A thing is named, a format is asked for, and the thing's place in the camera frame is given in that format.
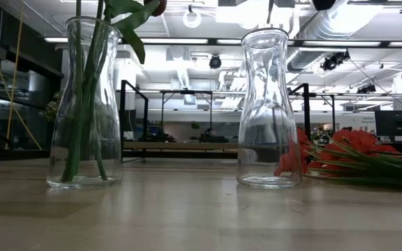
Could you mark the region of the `clear glass vase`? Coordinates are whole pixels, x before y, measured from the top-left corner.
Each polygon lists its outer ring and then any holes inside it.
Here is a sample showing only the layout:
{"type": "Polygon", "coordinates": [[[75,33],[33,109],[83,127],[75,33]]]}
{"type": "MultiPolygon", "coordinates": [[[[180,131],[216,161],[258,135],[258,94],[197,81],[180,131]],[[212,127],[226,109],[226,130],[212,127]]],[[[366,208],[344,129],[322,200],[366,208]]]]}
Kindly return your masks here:
{"type": "MultiPolygon", "coordinates": [[[[68,39],[73,37],[75,17],[66,23],[68,39]]],[[[97,163],[91,151],[88,151],[88,139],[80,139],[80,163],[76,175],[71,182],[62,181],[69,155],[70,141],[75,130],[73,129],[73,112],[75,95],[72,80],[70,80],[73,53],[69,52],[72,42],[68,41],[69,72],[66,86],[59,105],[54,123],[52,145],[50,149],[50,166],[47,183],[58,188],[83,188],[92,186],[107,186],[116,183],[121,178],[121,137],[120,121],[117,101],[115,97],[116,86],[113,83],[113,72],[117,55],[117,45],[120,38],[119,30],[112,24],[95,17],[81,17],[81,46],[82,46],[82,107],[81,133],[85,129],[84,108],[84,70],[87,63],[91,40],[95,34],[102,32],[106,35],[106,57],[100,73],[95,97],[95,126],[101,150],[101,160],[107,176],[103,180],[99,174],[97,163]]]]}
{"type": "Polygon", "coordinates": [[[254,188],[291,188],[302,181],[295,116],[285,82],[288,34],[257,29],[241,40],[246,95],[239,123],[237,181],[254,188]]]}

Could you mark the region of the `black computer monitor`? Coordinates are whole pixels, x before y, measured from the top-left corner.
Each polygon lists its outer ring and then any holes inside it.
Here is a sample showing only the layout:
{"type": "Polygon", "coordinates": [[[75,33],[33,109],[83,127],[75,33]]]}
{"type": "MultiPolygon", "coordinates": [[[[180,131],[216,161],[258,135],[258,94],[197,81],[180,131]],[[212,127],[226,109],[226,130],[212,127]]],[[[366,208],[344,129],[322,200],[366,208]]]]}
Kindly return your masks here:
{"type": "Polygon", "coordinates": [[[375,111],[377,136],[402,136],[402,110],[375,111]]]}

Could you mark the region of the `black aluminium rig frame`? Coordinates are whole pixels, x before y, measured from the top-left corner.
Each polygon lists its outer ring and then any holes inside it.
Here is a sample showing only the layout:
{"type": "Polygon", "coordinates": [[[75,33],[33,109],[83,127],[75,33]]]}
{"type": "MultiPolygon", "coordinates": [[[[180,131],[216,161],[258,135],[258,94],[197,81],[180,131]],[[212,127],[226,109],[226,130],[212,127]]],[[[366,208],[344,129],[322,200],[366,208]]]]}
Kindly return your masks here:
{"type": "MultiPolygon", "coordinates": [[[[13,150],[0,152],[0,161],[49,158],[48,150],[13,150]]],[[[237,159],[236,152],[124,151],[123,158],[206,158],[237,159]]]]}

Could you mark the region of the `black-legged background table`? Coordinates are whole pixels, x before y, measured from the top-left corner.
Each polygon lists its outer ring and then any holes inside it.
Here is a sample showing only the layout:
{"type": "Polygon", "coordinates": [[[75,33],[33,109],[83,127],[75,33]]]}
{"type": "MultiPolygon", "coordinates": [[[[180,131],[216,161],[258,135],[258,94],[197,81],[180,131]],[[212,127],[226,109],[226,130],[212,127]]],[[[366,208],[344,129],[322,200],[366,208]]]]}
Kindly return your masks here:
{"type": "Polygon", "coordinates": [[[201,95],[209,104],[209,132],[212,132],[212,102],[213,102],[213,91],[196,91],[196,90],[189,90],[189,89],[181,89],[181,90],[161,90],[162,95],[161,100],[161,134],[165,133],[164,131],[164,107],[165,103],[173,97],[174,94],[180,95],[201,95]]]}

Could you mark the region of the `silver ceiling air duct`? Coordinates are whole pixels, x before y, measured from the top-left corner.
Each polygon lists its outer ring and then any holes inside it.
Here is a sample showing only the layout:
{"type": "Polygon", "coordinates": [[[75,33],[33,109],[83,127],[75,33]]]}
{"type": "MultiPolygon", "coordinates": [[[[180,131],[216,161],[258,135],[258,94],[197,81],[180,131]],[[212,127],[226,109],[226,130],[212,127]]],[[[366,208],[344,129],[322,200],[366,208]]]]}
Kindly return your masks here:
{"type": "MultiPolygon", "coordinates": [[[[361,29],[366,21],[354,21],[362,13],[362,6],[350,5],[349,0],[337,0],[329,10],[321,10],[300,30],[300,40],[346,39],[361,29]]],[[[324,52],[301,51],[291,48],[288,57],[288,71],[300,73],[315,63],[324,52]]]]}

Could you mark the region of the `red flower bunch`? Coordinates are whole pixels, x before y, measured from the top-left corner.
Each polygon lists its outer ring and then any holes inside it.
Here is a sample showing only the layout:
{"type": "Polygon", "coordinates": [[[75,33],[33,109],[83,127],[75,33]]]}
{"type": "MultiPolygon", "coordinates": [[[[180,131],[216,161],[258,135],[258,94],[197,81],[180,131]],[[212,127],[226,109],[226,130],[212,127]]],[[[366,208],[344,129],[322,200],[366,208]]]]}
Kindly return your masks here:
{"type": "Polygon", "coordinates": [[[295,171],[350,185],[402,189],[402,153],[363,130],[339,130],[318,146],[299,128],[297,142],[289,143],[274,175],[295,171]]]}

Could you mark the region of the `green potted plant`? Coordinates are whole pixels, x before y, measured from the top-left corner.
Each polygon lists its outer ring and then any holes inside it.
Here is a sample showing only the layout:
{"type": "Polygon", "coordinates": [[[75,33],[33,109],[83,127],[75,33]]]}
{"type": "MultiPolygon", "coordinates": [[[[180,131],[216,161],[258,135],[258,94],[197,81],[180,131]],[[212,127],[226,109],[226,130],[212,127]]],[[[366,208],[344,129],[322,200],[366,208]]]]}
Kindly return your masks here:
{"type": "Polygon", "coordinates": [[[46,121],[54,123],[57,117],[57,113],[59,110],[59,105],[61,102],[61,98],[63,95],[63,91],[57,91],[51,101],[48,102],[47,106],[45,109],[39,111],[39,115],[46,119],[46,121]]]}

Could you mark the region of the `wooden shelf with black frame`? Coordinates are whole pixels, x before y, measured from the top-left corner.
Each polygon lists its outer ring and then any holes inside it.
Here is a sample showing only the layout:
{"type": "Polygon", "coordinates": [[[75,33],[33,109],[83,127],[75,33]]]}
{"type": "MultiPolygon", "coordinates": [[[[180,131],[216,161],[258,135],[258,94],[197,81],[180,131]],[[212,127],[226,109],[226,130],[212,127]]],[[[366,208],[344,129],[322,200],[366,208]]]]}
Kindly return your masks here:
{"type": "MultiPolygon", "coordinates": [[[[137,155],[137,157],[145,158],[147,149],[160,149],[160,150],[187,150],[187,151],[209,151],[209,150],[221,150],[221,149],[236,149],[237,145],[232,143],[175,143],[175,142],[128,142],[124,143],[124,115],[125,115],[125,103],[126,103],[126,87],[129,86],[135,94],[138,94],[144,100],[144,121],[142,127],[142,136],[145,138],[147,136],[147,128],[148,128],[148,104],[149,99],[146,97],[143,92],[136,89],[130,82],[127,80],[121,80],[121,90],[120,90],[120,105],[121,109],[119,110],[119,115],[121,118],[120,121],[120,137],[121,137],[121,152],[122,156],[124,155],[125,149],[142,149],[142,153],[137,155]]],[[[310,98],[329,96],[332,102],[329,104],[332,107],[332,118],[333,124],[335,124],[335,98],[336,96],[341,95],[333,94],[333,93],[311,93],[308,91],[308,84],[304,83],[298,86],[296,89],[289,92],[290,96],[301,96],[307,104],[306,112],[304,115],[305,119],[305,133],[308,138],[311,137],[311,129],[309,123],[311,122],[309,113],[311,112],[309,108],[310,98]]]]}

